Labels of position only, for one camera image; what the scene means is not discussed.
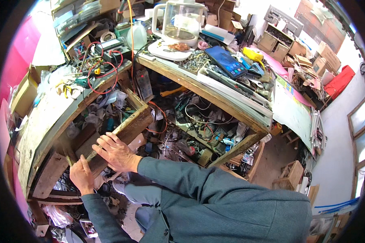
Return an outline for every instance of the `red cloth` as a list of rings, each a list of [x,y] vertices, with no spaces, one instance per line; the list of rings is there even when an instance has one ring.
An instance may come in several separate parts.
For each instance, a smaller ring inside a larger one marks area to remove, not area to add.
[[[346,86],[350,83],[355,73],[349,65],[342,68],[340,74],[335,76],[328,84],[325,85],[326,92],[331,96],[331,99],[337,98],[342,93]]]

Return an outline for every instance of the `left hand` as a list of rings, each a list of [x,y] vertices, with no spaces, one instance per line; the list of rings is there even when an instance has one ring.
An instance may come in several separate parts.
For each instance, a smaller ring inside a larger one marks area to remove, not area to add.
[[[94,178],[84,155],[70,168],[70,179],[82,196],[94,193]]]

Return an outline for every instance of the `wooden chair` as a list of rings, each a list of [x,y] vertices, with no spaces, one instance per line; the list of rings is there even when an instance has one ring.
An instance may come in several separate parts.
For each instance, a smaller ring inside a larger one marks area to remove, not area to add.
[[[278,186],[281,189],[294,191],[303,175],[303,170],[303,166],[298,160],[287,164],[281,168],[282,174],[277,180],[273,181],[272,188],[276,189],[275,187]]]

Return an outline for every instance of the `right hand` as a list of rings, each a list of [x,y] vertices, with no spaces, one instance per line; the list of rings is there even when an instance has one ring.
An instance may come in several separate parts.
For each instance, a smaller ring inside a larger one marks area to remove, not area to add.
[[[131,149],[113,133],[106,133],[97,139],[97,143],[92,148],[103,159],[108,162],[108,166],[116,172],[135,172],[141,156],[134,154]]]

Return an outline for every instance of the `glass kettle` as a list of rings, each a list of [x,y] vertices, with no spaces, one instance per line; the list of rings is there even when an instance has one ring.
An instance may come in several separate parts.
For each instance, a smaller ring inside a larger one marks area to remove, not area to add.
[[[162,32],[157,30],[158,9],[165,7]],[[154,7],[151,31],[166,44],[185,43],[194,46],[199,37],[204,4],[195,0],[169,0]]]

